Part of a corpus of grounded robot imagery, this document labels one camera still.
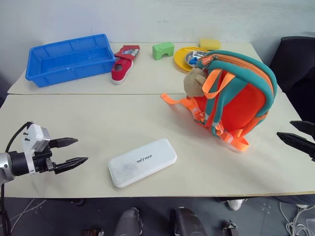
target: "stuffed animal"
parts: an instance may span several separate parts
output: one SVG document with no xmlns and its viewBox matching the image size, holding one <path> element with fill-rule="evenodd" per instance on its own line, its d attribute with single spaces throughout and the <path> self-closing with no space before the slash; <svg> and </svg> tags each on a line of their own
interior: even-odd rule
<svg viewBox="0 0 315 236">
<path fill-rule="evenodd" d="M 184 90 L 188 97 L 204 96 L 202 86 L 206 82 L 207 73 L 199 68 L 193 68 L 184 78 Z"/>
</svg>

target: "red sneaker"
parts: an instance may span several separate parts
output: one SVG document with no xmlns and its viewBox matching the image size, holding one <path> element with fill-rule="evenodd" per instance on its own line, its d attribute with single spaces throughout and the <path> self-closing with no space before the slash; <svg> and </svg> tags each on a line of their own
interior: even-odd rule
<svg viewBox="0 0 315 236">
<path fill-rule="evenodd" d="M 115 85 L 122 84 L 126 79 L 127 73 L 132 68 L 132 65 L 133 61 L 129 59 L 118 59 L 112 68 L 112 83 Z"/>
</svg>

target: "green block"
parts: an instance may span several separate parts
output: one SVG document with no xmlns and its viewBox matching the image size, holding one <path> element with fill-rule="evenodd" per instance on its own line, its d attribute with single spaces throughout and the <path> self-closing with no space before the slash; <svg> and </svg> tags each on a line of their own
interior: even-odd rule
<svg viewBox="0 0 315 236">
<path fill-rule="evenodd" d="M 160 60 L 164 54 L 167 54 L 169 57 L 173 56 L 174 45 L 171 42 L 160 43 L 153 46 L 153 57 L 155 60 Z"/>
</svg>

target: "yellow sponge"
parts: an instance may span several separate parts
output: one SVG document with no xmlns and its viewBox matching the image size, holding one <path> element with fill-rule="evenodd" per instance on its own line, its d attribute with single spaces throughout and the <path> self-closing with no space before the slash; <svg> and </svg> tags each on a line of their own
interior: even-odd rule
<svg viewBox="0 0 315 236">
<path fill-rule="evenodd" d="M 221 48 L 221 43 L 215 39 L 201 38 L 199 40 L 199 47 L 206 50 L 218 50 Z"/>
</svg>

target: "yellow plate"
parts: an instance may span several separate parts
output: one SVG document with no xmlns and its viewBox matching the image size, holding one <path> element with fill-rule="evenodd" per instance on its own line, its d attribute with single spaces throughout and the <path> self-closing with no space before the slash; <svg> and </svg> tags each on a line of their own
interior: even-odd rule
<svg viewBox="0 0 315 236">
<path fill-rule="evenodd" d="M 188 71 L 188 72 L 191 70 L 191 66 L 189 66 L 186 63 L 185 57 L 186 57 L 187 53 L 190 53 L 191 51 L 207 52 L 207 50 L 205 50 L 204 48 L 184 47 L 184 48 L 179 49 L 174 55 L 174 61 L 178 65 L 178 67 L 180 67 L 182 70 Z"/>
</svg>

